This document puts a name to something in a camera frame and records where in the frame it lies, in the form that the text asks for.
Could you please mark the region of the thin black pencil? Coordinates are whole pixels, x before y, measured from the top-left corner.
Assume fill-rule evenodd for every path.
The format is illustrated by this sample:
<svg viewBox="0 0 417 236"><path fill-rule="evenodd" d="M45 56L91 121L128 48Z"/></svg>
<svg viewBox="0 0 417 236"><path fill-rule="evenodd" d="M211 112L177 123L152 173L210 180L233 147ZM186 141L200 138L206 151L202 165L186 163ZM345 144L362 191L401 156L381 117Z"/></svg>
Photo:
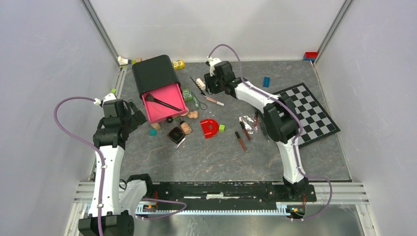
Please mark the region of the thin black pencil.
<svg viewBox="0 0 417 236"><path fill-rule="evenodd" d="M203 92L203 90L199 87L199 85L197 84L197 82L190 76L191 81L195 84L195 86L199 89L200 94L205 96L206 94Z"/></svg>

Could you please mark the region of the black makeup brush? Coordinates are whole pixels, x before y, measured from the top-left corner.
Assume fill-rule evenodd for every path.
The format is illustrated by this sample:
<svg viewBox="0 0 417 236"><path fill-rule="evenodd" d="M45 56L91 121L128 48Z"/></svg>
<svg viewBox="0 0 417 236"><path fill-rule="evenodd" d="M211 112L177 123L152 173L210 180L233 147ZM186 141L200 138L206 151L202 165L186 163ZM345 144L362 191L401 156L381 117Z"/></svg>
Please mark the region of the black makeup brush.
<svg viewBox="0 0 417 236"><path fill-rule="evenodd" d="M181 111L181 109L180 108L178 108L178 107L175 107L175 106L173 106L173 105L171 105L171 104L168 104L168 103L166 103L166 102L164 102L164 101L162 101L162 100L159 100L159 99L157 99L157 98L155 98L152 94L147 94L146 96L145 96L145 100L146 101L150 101L150 102L155 102L155 103L158 103L158 104L160 104L160 105L163 105L163 106L165 106L165 107L168 107L168 108L170 108L170 109L173 109L173 110L175 110L175 111Z"/></svg>

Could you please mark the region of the black pink drawer organizer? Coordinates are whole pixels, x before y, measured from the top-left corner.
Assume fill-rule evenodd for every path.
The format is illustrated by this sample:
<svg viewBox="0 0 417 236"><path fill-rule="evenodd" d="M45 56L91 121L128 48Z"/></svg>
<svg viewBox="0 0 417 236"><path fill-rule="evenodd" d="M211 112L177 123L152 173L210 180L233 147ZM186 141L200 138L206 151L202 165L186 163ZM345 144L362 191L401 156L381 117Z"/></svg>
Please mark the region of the black pink drawer organizer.
<svg viewBox="0 0 417 236"><path fill-rule="evenodd" d="M149 123L165 121L187 112L181 84L168 55L159 55L132 65L135 84L143 101ZM155 102L145 100L147 94L181 109L175 111Z"/></svg>

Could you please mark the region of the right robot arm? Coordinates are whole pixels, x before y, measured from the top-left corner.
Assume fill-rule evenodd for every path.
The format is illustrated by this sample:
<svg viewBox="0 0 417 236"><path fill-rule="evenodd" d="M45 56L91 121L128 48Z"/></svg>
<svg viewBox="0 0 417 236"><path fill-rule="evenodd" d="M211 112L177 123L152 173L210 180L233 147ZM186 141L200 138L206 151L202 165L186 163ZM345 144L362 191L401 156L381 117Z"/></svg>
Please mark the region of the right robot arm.
<svg viewBox="0 0 417 236"><path fill-rule="evenodd" d="M298 138L303 126L291 98L268 93L247 79L237 77L228 61L208 58L206 64L209 66L209 72L204 75L206 92L224 92L247 102L261 113L267 134L276 142L280 152L284 167L284 195L291 201L298 200L309 183L299 158Z"/></svg>

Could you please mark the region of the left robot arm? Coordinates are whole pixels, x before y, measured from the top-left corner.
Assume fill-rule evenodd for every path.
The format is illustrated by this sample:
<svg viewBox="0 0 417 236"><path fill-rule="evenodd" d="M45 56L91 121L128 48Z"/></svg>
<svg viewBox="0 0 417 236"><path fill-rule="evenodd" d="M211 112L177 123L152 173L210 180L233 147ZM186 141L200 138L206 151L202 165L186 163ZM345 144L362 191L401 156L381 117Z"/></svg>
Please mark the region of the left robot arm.
<svg viewBox="0 0 417 236"><path fill-rule="evenodd" d="M93 135L96 155L96 177L88 215L78 222L84 236L131 236L134 234L135 211L140 200L154 196L148 174L127 180L126 190L119 193L121 161L129 134L147 119L133 101L122 99L102 103L104 117Z"/></svg>

